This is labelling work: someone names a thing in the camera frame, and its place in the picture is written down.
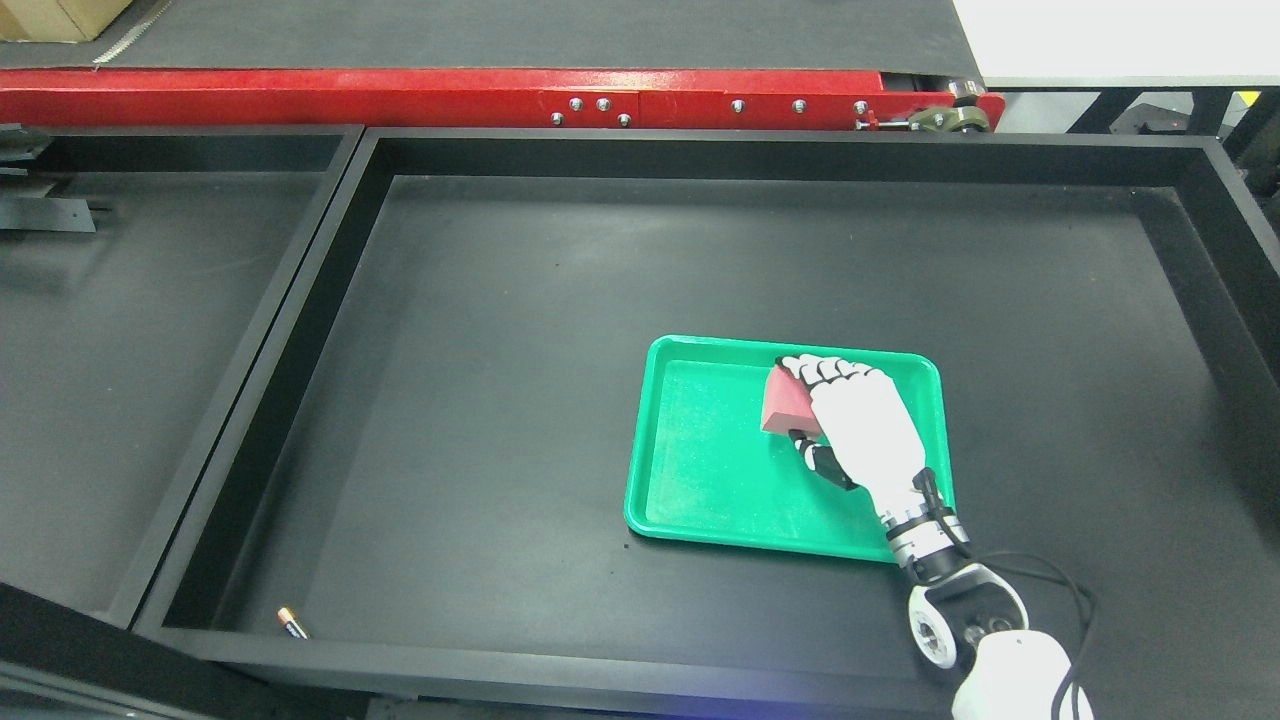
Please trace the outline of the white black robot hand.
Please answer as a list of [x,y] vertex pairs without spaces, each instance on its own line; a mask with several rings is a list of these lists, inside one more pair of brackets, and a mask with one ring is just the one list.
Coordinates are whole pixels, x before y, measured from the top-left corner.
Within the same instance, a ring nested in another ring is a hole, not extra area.
[[925,512],[915,479],[925,448],[893,382],[879,368],[812,354],[776,361],[801,383],[826,442],[800,430],[788,438],[805,466],[842,489],[864,489],[887,528]]

